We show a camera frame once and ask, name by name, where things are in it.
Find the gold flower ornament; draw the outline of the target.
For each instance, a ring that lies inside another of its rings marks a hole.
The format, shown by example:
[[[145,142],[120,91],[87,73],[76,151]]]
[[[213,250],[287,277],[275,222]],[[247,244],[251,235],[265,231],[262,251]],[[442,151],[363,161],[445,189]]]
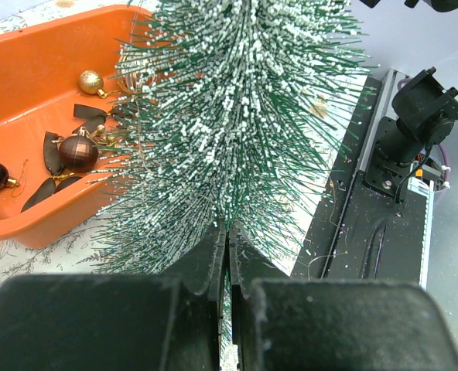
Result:
[[[309,111],[315,117],[326,119],[329,115],[326,97],[323,94],[316,95],[309,107]]]

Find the brown ribbon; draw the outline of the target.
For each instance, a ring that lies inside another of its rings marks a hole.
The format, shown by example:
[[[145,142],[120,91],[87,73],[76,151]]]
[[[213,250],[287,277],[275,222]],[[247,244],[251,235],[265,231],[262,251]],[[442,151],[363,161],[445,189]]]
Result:
[[[115,134],[107,131],[105,123],[112,118],[119,121],[128,116],[124,104],[109,111],[83,104],[73,106],[73,116],[82,120],[71,135],[63,137],[46,132],[43,140],[43,160],[50,177],[30,196],[21,211],[34,207],[60,190],[94,170],[101,148],[114,148],[118,144]]]

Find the small frosted christmas tree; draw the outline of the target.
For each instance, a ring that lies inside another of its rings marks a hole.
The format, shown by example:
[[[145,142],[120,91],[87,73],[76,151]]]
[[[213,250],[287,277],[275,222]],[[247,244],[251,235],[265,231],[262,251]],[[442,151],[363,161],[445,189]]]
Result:
[[[368,74],[347,1],[161,1],[122,49],[155,81],[124,98],[101,215],[105,274],[159,272],[210,226],[297,255]],[[313,116],[323,94],[329,115]]]

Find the orange plastic tray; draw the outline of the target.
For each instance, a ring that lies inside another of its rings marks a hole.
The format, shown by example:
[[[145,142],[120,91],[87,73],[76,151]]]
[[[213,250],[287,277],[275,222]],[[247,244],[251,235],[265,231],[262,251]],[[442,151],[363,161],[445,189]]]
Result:
[[[49,174],[43,161],[46,132],[68,136],[79,121],[75,104],[107,110],[110,99],[84,94],[80,74],[95,70],[114,90],[120,45],[150,12],[111,5],[0,35],[0,163],[21,179],[0,190],[0,240],[43,248],[93,216],[110,199],[99,174],[84,176],[26,209]]]

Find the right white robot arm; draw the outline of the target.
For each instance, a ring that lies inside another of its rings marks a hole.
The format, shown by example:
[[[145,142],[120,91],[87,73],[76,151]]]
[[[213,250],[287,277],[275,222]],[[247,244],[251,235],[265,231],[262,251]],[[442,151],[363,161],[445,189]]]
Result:
[[[430,153],[458,121],[458,1],[366,1],[373,54],[405,72],[393,96],[395,126],[380,137],[369,173],[409,166]]]

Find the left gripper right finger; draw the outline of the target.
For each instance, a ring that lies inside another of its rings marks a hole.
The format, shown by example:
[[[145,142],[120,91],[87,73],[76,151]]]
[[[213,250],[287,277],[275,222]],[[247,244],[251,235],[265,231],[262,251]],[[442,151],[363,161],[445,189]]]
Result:
[[[446,322],[418,286],[291,279],[240,224],[228,261],[243,370],[458,370]]]

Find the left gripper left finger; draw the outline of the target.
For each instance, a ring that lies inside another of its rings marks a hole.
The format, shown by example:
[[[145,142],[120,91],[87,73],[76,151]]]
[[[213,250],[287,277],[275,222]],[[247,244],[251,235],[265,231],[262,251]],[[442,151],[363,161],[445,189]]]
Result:
[[[216,370],[226,228],[159,274],[20,275],[0,286],[0,370]]]

